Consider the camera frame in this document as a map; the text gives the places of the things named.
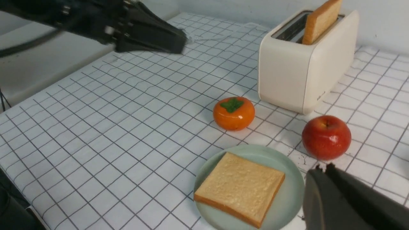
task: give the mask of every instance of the toaster logo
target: toaster logo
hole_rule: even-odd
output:
[[[325,91],[324,91],[324,93],[322,93],[321,95],[319,95],[318,96],[318,98],[317,98],[317,101],[322,97],[322,95],[324,95],[325,94]]]

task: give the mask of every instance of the toaster slot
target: toaster slot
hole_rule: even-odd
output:
[[[291,19],[283,27],[271,35],[272,38],[301,44],[304,36],[304,30],[307,23],[308,15],[311,10],[305,10]],[[338,15],[337,21],[342,20],[345,15]]]

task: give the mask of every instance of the white wall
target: white wall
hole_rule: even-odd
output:
[[[177,0],[181,11],[274,26],[305,5],[325,0]],[[409,55],[409,0],[344,0],[360,13],[358,43]]]
[[[29,23],[27,20],[4,12],[0,12],[0,22],[0,35],[8,33]]]

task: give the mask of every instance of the orange persimmon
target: orange persimmon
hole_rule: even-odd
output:
[[[218,126],[228,131],[239,131],[251,124],[256,110],[245,97],[228,97],[213,108],[213,118]]]

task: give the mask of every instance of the cable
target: cable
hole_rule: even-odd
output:
[[[6,56],[10,56],[19,52],[23,52],[25,50],[34,48],[38,45],[41,45],[45,42],[48,42],[49,40],[57,37],[57,35],[59,35],[61,32],[64,32],[66,30],[68,30],[69,28],[71,28],[72,26],[76,25],[82,18],[83,16],[85,16],[86,14],[88,14],[88,10],[89,10],[89,6],[90,5],[86,5],[84,8],[82,8],[82,10],[80,11],[80,13],[76,16],[74,16],[71,20],[69,20],[67,23],[65,23],[64,25],[62,25],[60,28],[58,29],[54,29],[51,32],[48,32],[44,35],[41,35],[38,38],[35,38],[31,41],[25,42],[23,44],[20,45],[16,45],[13,47],[9,47],[6,49],[2,49],[0,50],[0,58],[6,57]]]
[[[6,111],[6,105],[4,104],[4,101],[6,101],[9,108],[11,108],[11,105],[10,105],[9,101],[7,101],[7,98],[4,96],[1,89],[0,89],[0,100],[1,100],[1,106],[3,107],[3,112]]]
[[[265,30],[269,30],[269,29],[270,29],[270,28],[264,27],[264,26],[259,25],[259,24],[256,24],[256,23],[246,23],[246,24],[241,25],[238,29],[236,29],[236,30],[234,30],[234,31],[232,31],[231,33],[226,34],[226,35],[213,36],[213,37],[209,37],[209,38],[204,38],[204,37],[196,37],[196,38],[194,38],[194,37],[192,37],[192,36],[188,36],[188,41],[189,41],[188,44],[192,44],[192,43],[197,42],[197,41],[208,41],[208,40],[221,40],[221,39],[225,39],[225,38],[228,38],[228,37],[230,37],[231,35],[237,33],[239,30],[241,30],[242,28],[247,27],[247,26],[261,27],[261,28],[263,28],[263,29],[265,29]]]

